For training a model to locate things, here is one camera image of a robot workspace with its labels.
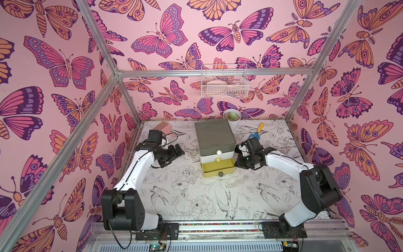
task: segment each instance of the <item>bird drawing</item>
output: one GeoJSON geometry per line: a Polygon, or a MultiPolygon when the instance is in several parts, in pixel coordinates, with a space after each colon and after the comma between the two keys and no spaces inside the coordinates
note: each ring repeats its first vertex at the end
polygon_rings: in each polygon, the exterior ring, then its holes
{"type": "Polygon", "coordinates": [[[217,197],[217,192],[215,192],[216,194],[216,199],[217,199],[217,204],[220,207],[221,211],[226,212],[225,215],[225,219],[226,220],[233,220],[235,218],[235,215],[237,214],[237,209],[238,209],[238,197],[237,197],[237,203],[235,204],[235,207],[232,206],[231,204],[231,192],[225,191],[225,195],[227,196],[227,204],[224,204],[221,202],[221,200],[219,200],[219,198],[217,197]]]}
{"type": "Polygon", "coordinates": [[[153,189],[150,189],[150,192],[152,192],[153,194],[151,195],[151,203],[152,206],[154,207],[155,211],[157,211],[157,208],[155,208],[155,202],[157,200],[157,198],[159,197],[162,202],[165,204],[165,201],[169,204],[168,200],[162,195],[162,191],[167,192],[169,194],[169,192],[167,190],[165,190],[164,188],[161,188],[159,186],[154,186],[153,189]]]}

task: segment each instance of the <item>mounting plate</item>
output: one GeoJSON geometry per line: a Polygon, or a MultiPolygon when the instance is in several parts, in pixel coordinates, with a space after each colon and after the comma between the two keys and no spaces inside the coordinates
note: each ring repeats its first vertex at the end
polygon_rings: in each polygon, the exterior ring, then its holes
{"type": "Polygon", "coordinates": [[[281,239],[281,238],[306,238],[306,232],[303,230],[302,225],[295,227],[288,233],[288,236],[282,236],[280,234],[280,225],[278,221],[262,222],[262,230],[265,239],[281,239]]]}
{"type": "MultiPolygon", "coordinates": [[[[167,231],[165,240],[177,240],[179,234],[179,223],[166,223],[162,228],[162,232],[167,231]]],[[[161,231],[137,231],[136,241],[155,241],[155,237],[160,237],[161,231]]]]}

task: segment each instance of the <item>white flower pot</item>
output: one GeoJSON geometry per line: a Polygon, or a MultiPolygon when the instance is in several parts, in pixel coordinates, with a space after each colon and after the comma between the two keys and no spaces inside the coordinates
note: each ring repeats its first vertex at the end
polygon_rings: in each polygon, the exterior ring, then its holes
{"type": "Polygon", "coordinates": [[[227,110],[225,110],[223,113],[222,113],[222,116],[224,116],[224,118],[225,119],[227,119],[227,121],[228,121],[228,123],[229,123],[229,126],[231,127],[231,130],[234,130],[236,127],[237,127],[237,125],[239,124],[239,121],[241,120],[241,112],[239,112],[238,110],[236,110],[236,109],[227,109],[227,110]],[[229,113],[229,112],[235,112],[237,115],[238,115],[238,117],[239,117],[239,119],[238,120],[236,120],[236,121],[232,121],[232,120],[229,120],[228,118],[226,118],[225,117],[225,114],[227,114],[227,113],[229,113]]]}

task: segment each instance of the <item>pink wall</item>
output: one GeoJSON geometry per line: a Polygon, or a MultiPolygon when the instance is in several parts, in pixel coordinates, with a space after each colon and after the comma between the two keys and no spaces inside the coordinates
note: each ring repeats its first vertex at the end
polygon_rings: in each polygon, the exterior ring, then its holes
{"type": "Polygon", "coordinates": [[[403,1],[362,1],[327,68],[337,75],[314,83],[309,120],[292,121],[308,161],[334,171],[346,196],[337,210],[362,251],[403,248],[402,10],[403,1]]]}

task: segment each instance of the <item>swallow drawing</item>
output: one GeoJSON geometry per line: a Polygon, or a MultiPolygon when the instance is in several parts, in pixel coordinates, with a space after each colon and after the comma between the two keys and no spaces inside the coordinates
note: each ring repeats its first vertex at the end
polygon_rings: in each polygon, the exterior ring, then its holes
{"type": "Polygon", "coordinates": [[[232,206],[231,204],[231,192],[225,191],[225,195],[227,196],[227,204],[224,204],[221,202],[221,200],[219,200],[219,198],[217,197],[217,192],[215,192],[216,194],[216,199],[217,199],[217,204],[220,207],[221,211],[226,212],[225,215],[225,219],[226,220],[233,220],[235,218],[235,215],[237,214],[237,209],[238,209],[238,197],[237,197],[237,203],[235,204],[235,207],[232,206]]]}
{"type": "Polygon", "coordinates": [[[269,185],[265,185],[262,183],[259,183],[259,185],[256,188],[261,190],[260,195],[262,196],[263,200],[266,201],[266,203],[269,206],[270,206],[270,203],[269,203],[269,199],[267,198],[269,195],[272,196],[278,203],[280,203],[280,201],[281,201],[280,198],[269,191],[269,189],[278,191],[276,188],[273,188],[269,185]]]}
{"type": "Polygon", "coordinates": [[[157,200],[157,198],[159,197],[162,202],[165,204],[165,201],[169,204],[168,200],[162,195],[162,191],[167,192],[169,194],[169,192],[167,190],[165,190],[164,188],[161,188],[159,186],[154,186],[153,189],[150,189],[150,192],[152,192],[153,194],[151,195],[151,203],[152,206],[154,207],[155,211],[157,211],[157,209],[155,208],[155,202],[157,200]]]}

